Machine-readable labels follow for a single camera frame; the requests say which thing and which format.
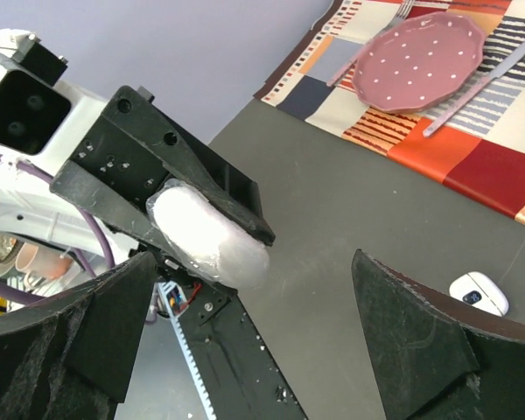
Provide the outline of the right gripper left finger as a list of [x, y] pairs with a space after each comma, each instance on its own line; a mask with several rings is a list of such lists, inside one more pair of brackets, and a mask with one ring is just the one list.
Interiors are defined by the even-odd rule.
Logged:
[[112, 419], [158, 277], [143, 252], [0, 317], [0, 419]]

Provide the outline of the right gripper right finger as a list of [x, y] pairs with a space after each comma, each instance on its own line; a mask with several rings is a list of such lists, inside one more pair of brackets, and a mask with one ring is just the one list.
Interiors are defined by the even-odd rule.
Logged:
[[525, 325], [358, 249], [354, 294], [388, 419], [525, 419]]

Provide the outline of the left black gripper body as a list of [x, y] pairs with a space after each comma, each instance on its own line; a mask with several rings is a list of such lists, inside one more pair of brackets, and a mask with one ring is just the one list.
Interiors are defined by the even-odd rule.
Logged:
[[119, 87], [110, 100], [84, 94], [50, 146], [52, 193], [86, 210], [134, 207], [176, 177], [179, 132], [151, 94]]

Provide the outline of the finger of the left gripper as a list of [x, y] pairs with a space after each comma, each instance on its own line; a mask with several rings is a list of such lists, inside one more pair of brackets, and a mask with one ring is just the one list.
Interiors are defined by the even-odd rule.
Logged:
[[159, 110], [138, 90], [119, 87], [101, 116], [174, 178], [195, 187], [222, 214], [271, 245], [258, 184]]
[[111, 184], [103, 183], [75, 162], [67, 161], [54, 176], [50, 190], [106, 226], [143, 244], [154, 254], [162, 270], [174, 271], [179, 278], [191, 277], [193, 271], [184, 265], [145, 212], [146, 200], [159, 186], [160, 181], [152, 188], [143, 186], [130, 193], [131, 200], [126, 200]]

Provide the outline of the white earbud charging case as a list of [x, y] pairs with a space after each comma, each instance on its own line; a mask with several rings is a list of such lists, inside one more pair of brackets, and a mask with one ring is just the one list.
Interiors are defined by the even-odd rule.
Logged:
[[495, 316], [504, 317], [509, 310], [509, 302], [498, 285], [485, 274], [468, 272], [449, 286], [449, 294], [467, 305]]

